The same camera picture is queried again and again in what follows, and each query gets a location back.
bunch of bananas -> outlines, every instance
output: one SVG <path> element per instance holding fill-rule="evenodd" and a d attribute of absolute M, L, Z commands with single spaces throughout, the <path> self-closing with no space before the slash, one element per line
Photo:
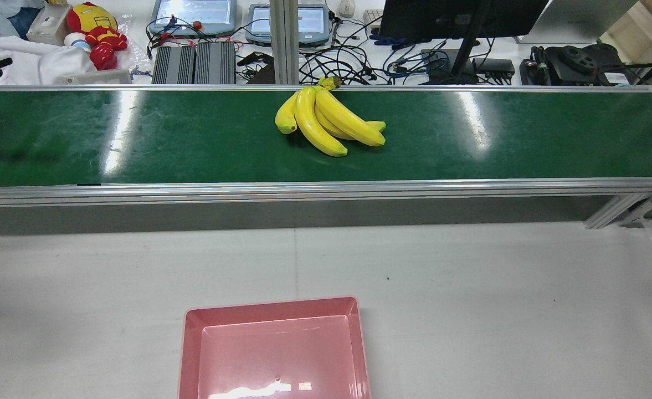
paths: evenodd
<path fill-rule="evenodd" d="M 311 144 L 332 157 L 348 155 L 348 149 L 337 139 L 384 146 L 384 122 L 363 121 L 334 98 L 331 90 L 340 84 L 339 78 L 321 78 L 317 86 L 306 86 L 294 93 L 274 119 L 279 131 L 292 134 L 300 129 Z"/>

tablet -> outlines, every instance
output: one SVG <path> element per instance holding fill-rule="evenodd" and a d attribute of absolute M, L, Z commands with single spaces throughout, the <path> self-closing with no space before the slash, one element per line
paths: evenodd
<path fill-rule="evenodd" d="M 186 25 L 200 21 L 202 33 L 207 36 L 225 36 L 235 31 L 237 0 L 156 0 L 154 22 L 148 26 L 153 33 L 172 33 L 176 36 L 199 36 Z M 178 25 L 168 27 L 171 16 L 179 18 Z"/>
<path fill-rule="evenodd" d="M 247 41 L 258 45 L 270 45 L 272 36 L 269 5 L 252 4 L 249 7 L 249 20 L 254 22 L 247 27 Z M 328 6 L 299 5 L 299 45 L 306 47 L 321 45 L 326 43 L 330 36 Z"/>

plastic tray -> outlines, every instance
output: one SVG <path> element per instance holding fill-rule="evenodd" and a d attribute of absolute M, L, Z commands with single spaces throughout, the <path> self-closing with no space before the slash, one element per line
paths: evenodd
<path fill-rule="evenodd" d="M 369 399 L 358 300 L 186 313 L 179 399 Z"/>

keyboard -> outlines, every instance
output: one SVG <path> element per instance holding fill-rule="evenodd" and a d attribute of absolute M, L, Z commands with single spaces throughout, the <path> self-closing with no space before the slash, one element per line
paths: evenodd
<path fill-rule="evenodd" d="M 365 22 L 367 25 L 381 16 L 382 16 L 382 10 L 372 10 L 372 9 L 365 10 L 363 11 L 363 22 Z M 377 22 L 375 22 L 373 25 L 370 25 L 369 27 L 371 28 L 371 30 L 378 30 L 380 22 L 381 20 L 378 20 Z"/>

green conveyor belt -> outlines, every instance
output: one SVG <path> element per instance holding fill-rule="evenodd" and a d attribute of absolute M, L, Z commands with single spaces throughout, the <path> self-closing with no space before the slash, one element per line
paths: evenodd
<path fill-rule="evenodd" d="M 288 91 L 0 91 L 0 186 L 652 177 L 652 93 L 339 91 L 385 147 L 321 154 Z"/>

